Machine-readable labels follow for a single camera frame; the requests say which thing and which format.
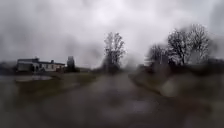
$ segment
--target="overcast sky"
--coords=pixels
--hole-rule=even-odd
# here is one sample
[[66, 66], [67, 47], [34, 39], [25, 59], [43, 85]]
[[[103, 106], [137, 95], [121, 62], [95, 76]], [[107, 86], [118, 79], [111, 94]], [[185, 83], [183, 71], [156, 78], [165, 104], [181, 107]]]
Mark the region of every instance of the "overcast sky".
[[0, 0], [0, 60], [39, 57], [94, 67], [104, 39], [119, 32], [126, 61], [141, 63], [150, 45], [191, 23], [224, 34], [224, 0]]

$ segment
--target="house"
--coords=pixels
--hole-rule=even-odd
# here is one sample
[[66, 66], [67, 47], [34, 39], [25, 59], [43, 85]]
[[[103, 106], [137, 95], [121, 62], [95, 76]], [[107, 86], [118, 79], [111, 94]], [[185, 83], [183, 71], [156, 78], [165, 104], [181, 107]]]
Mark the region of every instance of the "house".
[[63, 69], [64, 67], [65, 64], [55, 63], [54, 60], [51, 60], [51, 62], [39, 61], [39, 58], [17, 60], [18, 72], [55, 72], [58, 69]]

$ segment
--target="grass verge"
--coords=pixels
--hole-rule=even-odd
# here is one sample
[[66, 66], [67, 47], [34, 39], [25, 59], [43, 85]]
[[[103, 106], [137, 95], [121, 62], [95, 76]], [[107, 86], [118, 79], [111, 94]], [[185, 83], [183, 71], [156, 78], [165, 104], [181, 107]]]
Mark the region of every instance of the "grass verge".
[[16, 105], [42, 101], [50, 96], [82, 87], [93, 82], [98, 75], [91, 73], [64, 74], [62, 78], [50, 80], [34, 80], [27, 82], [16, 82], [18, 96]]

